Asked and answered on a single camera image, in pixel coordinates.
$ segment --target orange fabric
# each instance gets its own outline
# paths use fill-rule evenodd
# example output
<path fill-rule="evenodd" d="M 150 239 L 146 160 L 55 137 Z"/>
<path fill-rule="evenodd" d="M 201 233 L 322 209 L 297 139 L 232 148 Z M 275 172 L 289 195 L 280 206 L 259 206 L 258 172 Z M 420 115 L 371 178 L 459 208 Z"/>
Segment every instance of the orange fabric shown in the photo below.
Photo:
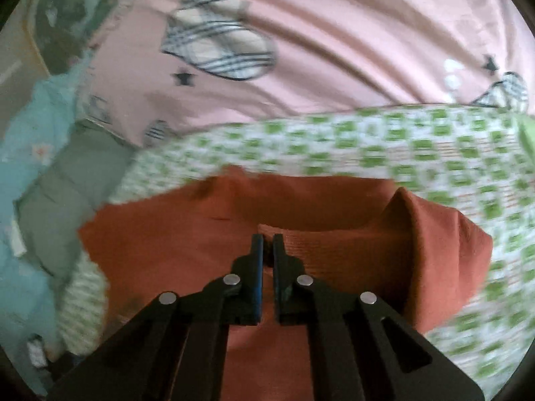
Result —
<path fill-rule="evenodd" d="M 110 282 L 114 318 L 165 290 L 199 291 L 248 253 L 258 231 L 283 233 L 287 252 L 308 273 L 344 291 L 378 293 L 420 332 L 477 291 L 492 251 L 490 236 L 459 211 L 391 180 L 252 175 L 237 167 L 151 199 L 107 205 L 80 236 Z M 312 399 L 306 329 L 275 324 L 269 270 L 263 322 L 231 329 L 222 399 Z"/>

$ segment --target black star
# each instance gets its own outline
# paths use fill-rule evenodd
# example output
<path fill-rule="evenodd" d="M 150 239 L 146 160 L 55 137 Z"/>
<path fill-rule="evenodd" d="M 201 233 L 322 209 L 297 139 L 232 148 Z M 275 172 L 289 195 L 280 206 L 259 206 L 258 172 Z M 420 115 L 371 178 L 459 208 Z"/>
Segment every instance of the black star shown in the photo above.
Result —
<path fill-rule="evenodd" d="M 175 83 L 177 86 L 190 86 L 193 87 L 193 77 L 195 75 L 189 74 L 187 72 L 182 72 L 180 74 L 173 74 L 175 77 Z"/>
<path fill-rule="evenodd" d="M 483 66 L 483 69 L 486 69 L 487 71 L 490 71 L 491 72 L 491 75 L 494 75 L 496 73 L 496 71 L 498 69 L 500 69 L 498 67 L 498 65 L 496 64 L 496 62 L 494 61 L 494 58 L 490 55 L 487 55 L 487 64 L 485 66 Z"/>

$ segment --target pink fabric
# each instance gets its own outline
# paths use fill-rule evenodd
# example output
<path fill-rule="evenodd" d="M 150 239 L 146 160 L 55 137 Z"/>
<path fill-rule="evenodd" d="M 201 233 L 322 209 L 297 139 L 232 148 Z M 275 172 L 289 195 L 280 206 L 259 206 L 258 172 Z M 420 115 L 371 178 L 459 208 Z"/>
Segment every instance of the pink fabric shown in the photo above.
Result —
<path fill-rule="evenodd" d="M 184 133 L 361 107 L 469 104 L 505 72 L 521 75 L 533 103 L 535 39 L 510 0 L 244 0 L 244 25 L 275 50 L 273 67 L 248 81 L 161 52 L 180 1 L 138 0 L 93 62 L 92 94 L 108 127 L 138 145 L 154 121 Z M 499 66 L 494 75 L 482 67 L 486 55 Z M 194 86 L 176 85 L 177 72 L 193 74 Z"/>

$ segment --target gray fabric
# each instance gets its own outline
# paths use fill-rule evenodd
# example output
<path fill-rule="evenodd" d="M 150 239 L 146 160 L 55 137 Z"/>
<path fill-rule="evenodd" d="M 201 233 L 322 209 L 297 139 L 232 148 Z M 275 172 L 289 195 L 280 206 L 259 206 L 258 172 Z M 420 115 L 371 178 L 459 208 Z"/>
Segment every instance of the gray fabric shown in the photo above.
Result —
<path fill-rule="evenodd" d="M 135 149 L 88 121 L 78 122 L 54 164 L 18 201 L 26 258 L 61 293 L 80 256 L 78 229 L 120 183 Z"/>

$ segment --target green checkered blanket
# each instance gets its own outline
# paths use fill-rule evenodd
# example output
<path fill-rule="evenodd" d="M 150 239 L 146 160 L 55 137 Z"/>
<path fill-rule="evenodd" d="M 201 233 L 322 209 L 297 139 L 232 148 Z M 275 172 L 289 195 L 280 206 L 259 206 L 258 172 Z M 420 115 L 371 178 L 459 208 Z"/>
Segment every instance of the green checkered blanket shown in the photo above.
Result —
<path fill-rule="evenodd" d="M 535 336 L 535 174 L 510 112 L 404 106 L 218 127 L 140 152 L 111 201 L 163 193 L 229 163 L 294 176 L 393 178 L 459 209 L 494 238 L 491 269 L 484 289 L 427 337 L 487 398 L 509 379 Z M 93 295 L 100 302 L 105 294 L 94 267 L 91 276 L 87 264 L 81 268 L 73 278 L 78 286 L 66 294 L 71 305 L 61 312 L 71 349 L 81 338 L 91 339 L 85 349 L 94 348 L 100 330 L 87 332 L 103 315 L 101 307 L 93 323 L 77 321 L 81 301 Z"/>

